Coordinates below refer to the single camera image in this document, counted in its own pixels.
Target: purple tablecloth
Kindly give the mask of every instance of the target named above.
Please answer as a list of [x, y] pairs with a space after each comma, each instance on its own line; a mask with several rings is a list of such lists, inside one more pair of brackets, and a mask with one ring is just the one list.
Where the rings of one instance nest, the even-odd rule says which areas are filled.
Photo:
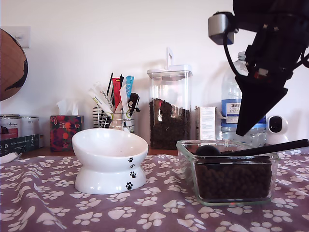
[[308, 232], [309, 155], [280, 154], [271, 203], [206, 207], [185, 188], [177, 157], [147, 157], [147, 184], [113, 195], [77, 192], [76, 157], [37, 157], [0, 166], [3, 232]]

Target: water bottle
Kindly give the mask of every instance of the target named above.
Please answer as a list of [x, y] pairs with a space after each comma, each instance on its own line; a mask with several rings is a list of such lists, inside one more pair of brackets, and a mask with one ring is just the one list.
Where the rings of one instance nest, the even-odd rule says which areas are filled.
[[[245, 65], [245, 52], [238, 53], [238, 60], [234, 62], [237, 71], [248, 75]], [[242, 92], [235, 80], [235, 74], [231, 69], [227, 71], [222, 84], [222, 116], [221, 119], [221, 139], [228, 139], [242, 142], [255, 147], [264, 146], [266, 142], [266, 117], [263, 117], [252, 129], [245, 135], [236, 134], [239, 110], [241, 105]]]

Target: glass food container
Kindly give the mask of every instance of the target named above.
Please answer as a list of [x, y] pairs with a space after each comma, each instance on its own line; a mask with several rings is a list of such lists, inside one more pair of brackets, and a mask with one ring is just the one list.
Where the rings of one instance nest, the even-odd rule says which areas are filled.
[[190, 140], [191, 70], [189, 65], [173, 65], [172, 51], [167, 48], [166, 68], [147, 71], [151, 148], [176, 150], [177, 141]]
[[253, 148], [230, 140], [177, 142], [181, 173], [201, 204], [245, 205], [272, 199], [279, 162], [277, 153], [255, 156], [194, 155], [203, 145], [215, 146], [221, 153]]

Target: container handle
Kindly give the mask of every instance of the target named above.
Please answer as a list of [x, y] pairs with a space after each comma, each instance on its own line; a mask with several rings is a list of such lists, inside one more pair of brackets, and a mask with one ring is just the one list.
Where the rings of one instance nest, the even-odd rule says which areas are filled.
[[174, 57], [174, 55], [173, 55], [172, 50], [170, 49], [170, 47], [167, 47], [166, 48], [166, 67], [165, 67], [165, 69], [169, 69], [170, 65], [174, 65], [173, 57]]

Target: wire pen holder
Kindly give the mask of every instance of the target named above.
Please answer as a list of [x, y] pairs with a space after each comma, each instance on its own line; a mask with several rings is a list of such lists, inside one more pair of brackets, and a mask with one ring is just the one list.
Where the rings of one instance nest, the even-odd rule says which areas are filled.
[[[134, 133], [134, 119], [131, 118], [129, 112], [124, 112], [123, 108], [121, 108], [121, 112], [113, 114], [103, 112], [98, 105], [92, 109], [93, 128], [121, 128], [122, 131], [127, 128], [131, 133]], [[116, 126], [111, 126], [113, 121], [117, 122]]]

